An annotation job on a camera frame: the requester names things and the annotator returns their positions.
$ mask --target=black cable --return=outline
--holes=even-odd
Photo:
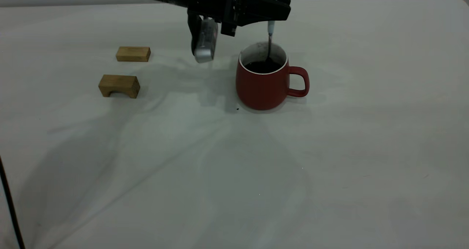
[[[3,189],[5,190],[5,197],[7,198],[8,209],[10,210],[10,217],[13,223],[13,229],[15,229],[16,240],[20,249],[26,249],[23,237],[21,236],[20,225],[18,224],[18,218],[16,217],[15,206],[13,205],[13,198],[11,197],[10,187],[8,186],[7,174],[3,168],[3,163],[0,158],[0,177]]]

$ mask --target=table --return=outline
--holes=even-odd
[[[0,8],[0,154],[29,249],[415,248],[469,242],[469,7],[298,0],[274,42],[311,89],[244,107],[237,55],[166,4]],[[119,46],[150,46],[147,63]],[[101,96],[137,76],[137,99]],[[300,89],[300,77],[291,77]],[[0,199],[0,247],[15,248]]]

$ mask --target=spoon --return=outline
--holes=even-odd
[[[266,63],[273,63],[273,60],[270,58],[270,50],[272,48],[272,35],[273,35],[273,28],[275,27],[275,21],[269,21],[267,24],[267,32],[269,34],[269,44],[267,50],[267,58],[265,59]]]

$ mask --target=coffee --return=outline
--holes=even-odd
[[[270,73],[280,69],[282,66],[272,60],[268,60],[266,62],[251,62],[245,67],[246,69],[256,73]]]

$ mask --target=silver metal part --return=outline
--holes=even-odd
[[[194,50],[198,63],[211,62],[215,55],[217,44],[218,24],[211,18],[202,20],[199,39]]]

